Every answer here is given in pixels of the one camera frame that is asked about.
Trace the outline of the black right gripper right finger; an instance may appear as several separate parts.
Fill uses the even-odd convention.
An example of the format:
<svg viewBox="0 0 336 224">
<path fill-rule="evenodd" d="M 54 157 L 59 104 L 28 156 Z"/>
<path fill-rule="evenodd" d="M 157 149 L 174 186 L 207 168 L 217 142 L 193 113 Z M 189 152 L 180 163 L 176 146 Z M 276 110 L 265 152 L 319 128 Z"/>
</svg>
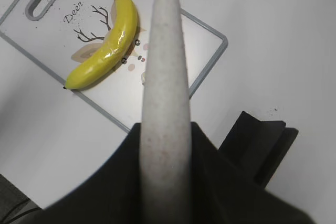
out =
<svg viewBox="0 0 336 224">
<path fill-rule="evenodd" d="M 304 211 L 250 181 L 199 125 L 192 134 L 192 223 L 313 223 Z"/>
</svg>

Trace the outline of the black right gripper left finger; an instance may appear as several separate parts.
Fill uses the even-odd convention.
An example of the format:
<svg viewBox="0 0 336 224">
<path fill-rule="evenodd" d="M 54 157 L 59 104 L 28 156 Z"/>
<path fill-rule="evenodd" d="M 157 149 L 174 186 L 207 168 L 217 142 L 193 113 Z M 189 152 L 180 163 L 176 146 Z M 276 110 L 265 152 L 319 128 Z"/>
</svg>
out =
<svg viewBox="0 0 336 224">
<path fill-rule="evenodd" d="M 109 159 L 76 189 L 9 223 L 141 223 L 140 126 L 136 123 Z"/>
</svg>

